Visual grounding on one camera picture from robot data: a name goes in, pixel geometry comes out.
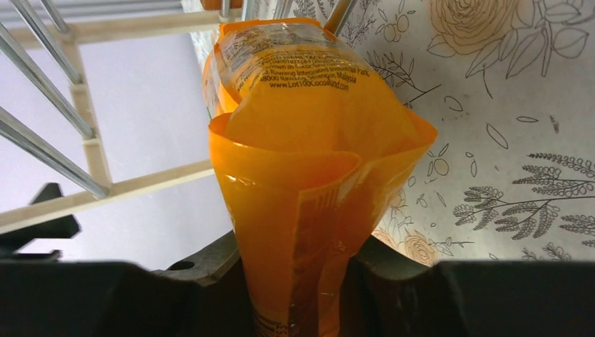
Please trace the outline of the white metal shelf rack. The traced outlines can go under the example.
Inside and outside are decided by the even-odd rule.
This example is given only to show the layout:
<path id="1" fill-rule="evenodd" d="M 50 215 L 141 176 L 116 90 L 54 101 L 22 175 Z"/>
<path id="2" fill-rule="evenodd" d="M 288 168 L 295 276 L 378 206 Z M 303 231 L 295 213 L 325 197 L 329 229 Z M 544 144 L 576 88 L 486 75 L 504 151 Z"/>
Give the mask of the white metal shelf rack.
<path id="1" fill-rule="evenodd" d="M 120 41 L 165 34 L 200 32 L 222 23 L 257 17 L 254 1 L 244 1 L 231 9 L 223 1 L 218 11 L 199 11 L 145 18 L 103 20 L 67 24 L 52 1 L 44 1 L 52 25 L 46 25 L 28 1 L 14 1 L 13 7 L 26 24 L 24 29 L 1 29 L 1 52 L 56 107 L 82 137 L 87 167 L 81 168 L 49 142 L 16 119 L 1 111 L 1 135 L 31 156 L 81 187 L 82 191 L 57 197 L 1 214 L 1 232 L 13 232 L 47 220 L 108 204 L 113 201 L 162 190 L 213 175 L 209 161 L 200 161 L 158 173 L 115 183 L 109 172 L 91 90 L 80 54 L 80 45 Z M 45 48 L 70 81 L 70 98 L 31 59 L 28 50 Z"/>

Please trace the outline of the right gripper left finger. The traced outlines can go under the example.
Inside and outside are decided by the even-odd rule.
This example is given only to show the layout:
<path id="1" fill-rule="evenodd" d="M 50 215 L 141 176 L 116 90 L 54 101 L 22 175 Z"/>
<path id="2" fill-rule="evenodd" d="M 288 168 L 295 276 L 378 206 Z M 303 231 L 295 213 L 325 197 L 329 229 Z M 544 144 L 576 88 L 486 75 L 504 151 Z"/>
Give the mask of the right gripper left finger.
<path id="1" fill-rule="evenodd" d="M 2 336 L 255 335 L 232 232 L 165 270 L 59 256 L 1 262 Z"/>

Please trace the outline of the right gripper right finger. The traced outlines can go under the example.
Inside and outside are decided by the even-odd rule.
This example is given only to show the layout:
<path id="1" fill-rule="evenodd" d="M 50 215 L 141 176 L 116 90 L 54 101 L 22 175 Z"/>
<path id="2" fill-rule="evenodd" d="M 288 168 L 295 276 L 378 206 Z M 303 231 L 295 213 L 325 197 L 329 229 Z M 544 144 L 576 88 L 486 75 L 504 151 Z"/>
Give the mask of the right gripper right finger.
<path id="1" fill-rule="evenodd" d="M 593 336 L 594 264 L 446 260 L 369 237 L 341 288 L 341 336 Z"/>

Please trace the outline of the orange wooden divider tray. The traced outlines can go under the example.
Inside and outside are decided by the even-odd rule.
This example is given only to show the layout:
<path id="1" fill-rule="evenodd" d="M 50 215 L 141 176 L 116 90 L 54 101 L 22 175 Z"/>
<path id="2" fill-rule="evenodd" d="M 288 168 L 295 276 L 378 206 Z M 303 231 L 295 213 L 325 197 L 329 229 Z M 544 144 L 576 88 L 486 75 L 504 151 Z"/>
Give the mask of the orange wooden divider tray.
<path id="1" fill-rule="evenodd" d="M 229 0 L 229 7 L 231 9 L 241 8 L 242 3 L 242 0 Z M 218 11 L 221 9 L 222 0 L 200 0 L 200 4 L 202 5 L 204 10 Z"/>

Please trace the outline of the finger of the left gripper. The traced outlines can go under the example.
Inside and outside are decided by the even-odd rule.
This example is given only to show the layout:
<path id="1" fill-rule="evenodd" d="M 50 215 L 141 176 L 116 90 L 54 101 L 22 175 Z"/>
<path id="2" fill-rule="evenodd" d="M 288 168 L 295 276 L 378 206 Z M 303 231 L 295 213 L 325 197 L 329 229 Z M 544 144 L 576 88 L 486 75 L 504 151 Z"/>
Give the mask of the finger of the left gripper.
<path id="1" fill-rule="evenodd" d="M 35 239 L 71 239 L 79 231 L 76 218 L 68 215 L 1 234 L 1 260 L 59 260 L 60 250 L 49 253 L 19 253 L 18 250 Z"/>

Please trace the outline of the orange mango candy bag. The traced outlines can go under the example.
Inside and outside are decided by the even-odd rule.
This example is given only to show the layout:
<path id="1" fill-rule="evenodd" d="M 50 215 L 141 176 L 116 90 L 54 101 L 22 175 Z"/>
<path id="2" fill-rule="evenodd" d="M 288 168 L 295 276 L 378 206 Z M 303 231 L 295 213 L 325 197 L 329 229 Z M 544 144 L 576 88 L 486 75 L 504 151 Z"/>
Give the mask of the orange mango candy bag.
<path id="1" fill-rule="evenodd" d="M 209 148 L 257 336 L 336 336 L 349 259 L 437 130 L 310 18 L 220 26 Z"/>

